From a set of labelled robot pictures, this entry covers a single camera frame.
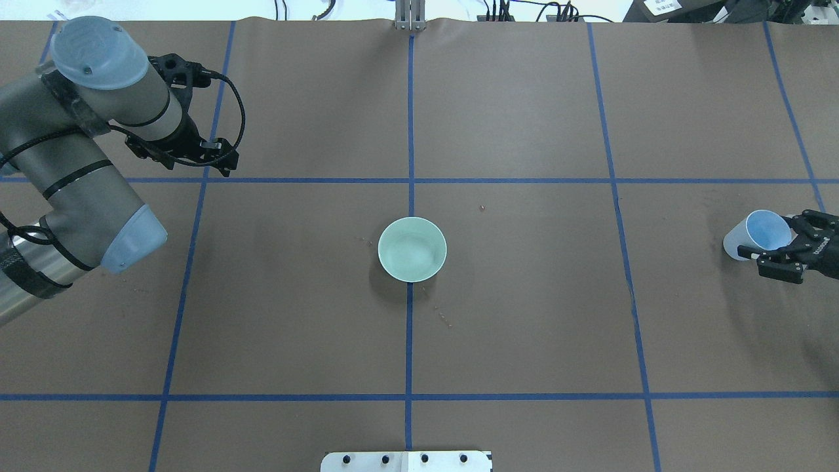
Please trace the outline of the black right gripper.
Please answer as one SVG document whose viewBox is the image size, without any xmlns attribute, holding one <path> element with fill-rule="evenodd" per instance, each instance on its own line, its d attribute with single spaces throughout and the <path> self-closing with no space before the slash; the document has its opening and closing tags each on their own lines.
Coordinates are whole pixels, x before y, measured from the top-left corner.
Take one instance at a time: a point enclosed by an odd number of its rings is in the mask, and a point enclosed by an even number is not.
<svg viewBox="0 0 839 472">
<path fill-rule="evenodd" d="M 838 218 L 830 213 L 805 210 L 784 217 L 785 223 L 799 235 L 805 250 L 780 248 L 758 251 L 737 246 L 737 255 L 754 260 L 758 274 L 771 280 L 802 284 L 806 267 L 820 273 L 838 272 Z"/>
</svg>

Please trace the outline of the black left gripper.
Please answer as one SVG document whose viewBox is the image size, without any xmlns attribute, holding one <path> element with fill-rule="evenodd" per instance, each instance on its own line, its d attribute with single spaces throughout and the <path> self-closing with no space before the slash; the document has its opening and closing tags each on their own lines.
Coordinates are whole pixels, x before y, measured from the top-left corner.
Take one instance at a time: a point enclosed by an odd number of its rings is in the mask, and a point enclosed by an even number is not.
<svg viewBox="0 0 839 472">
<path fill-rule="evenodd" d="M 139 159 L 151 159 L 167 170 L 176 164 L 212 167 L 227 178 L 239 165 L 239 152 L 227 138 L 205 141 L 191 117 L 183 117 L 176 131 L 164 139 L 164 150 L 134 135 L 126 135 L 126 147 Z"/>
</svg>

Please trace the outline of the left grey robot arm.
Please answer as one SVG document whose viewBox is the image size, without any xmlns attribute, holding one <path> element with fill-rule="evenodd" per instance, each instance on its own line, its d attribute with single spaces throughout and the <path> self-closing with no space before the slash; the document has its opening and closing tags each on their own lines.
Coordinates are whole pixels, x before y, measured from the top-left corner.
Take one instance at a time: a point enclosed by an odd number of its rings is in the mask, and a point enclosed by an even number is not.
<svg viewBox="0 0 839 472">
<path fill-rule="evenodd" d="M 149 56 L 122 25 L 87 16 L 52 37 L 50 60 L 2 87 L 2 175 L 23 174 L 50 204 L 36 222 L 2 217 L 2 323 L 69 290 L 98 267 L 112 273 L 152 254 L 166 229 L 96 143 L 119 132 L 139 159 L 166 169 L 237 169 L 243 139 L 203 138 L 189 116 L 194 89 L 219 71 L 177 54 Z"/>
</svg>

